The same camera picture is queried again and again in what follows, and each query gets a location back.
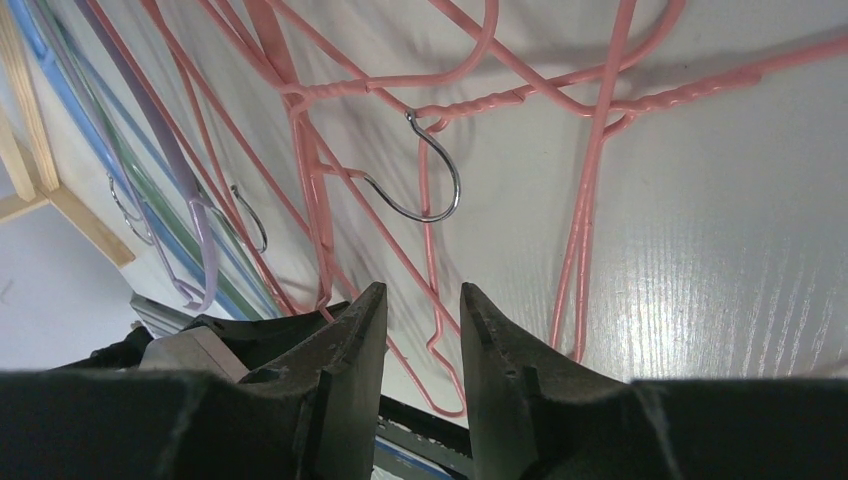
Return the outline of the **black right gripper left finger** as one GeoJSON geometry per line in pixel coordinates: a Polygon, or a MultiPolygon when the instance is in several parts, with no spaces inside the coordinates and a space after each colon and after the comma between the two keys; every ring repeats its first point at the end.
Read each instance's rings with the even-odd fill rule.
{"type": "Polygon", "coordinates": [[[367,479],[387,335],[371,284],[238,382],[190,370],[1,377],[5,479],[367,479]]]}

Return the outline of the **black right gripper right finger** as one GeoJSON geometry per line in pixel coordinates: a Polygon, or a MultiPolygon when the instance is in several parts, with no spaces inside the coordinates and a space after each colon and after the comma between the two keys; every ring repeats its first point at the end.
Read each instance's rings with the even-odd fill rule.
{"type": "Polygon", "coordinates": [[[479,479],[843,479],[837,379],[638,380],[586,368],[475,284],[461,350],[479,479]]]}

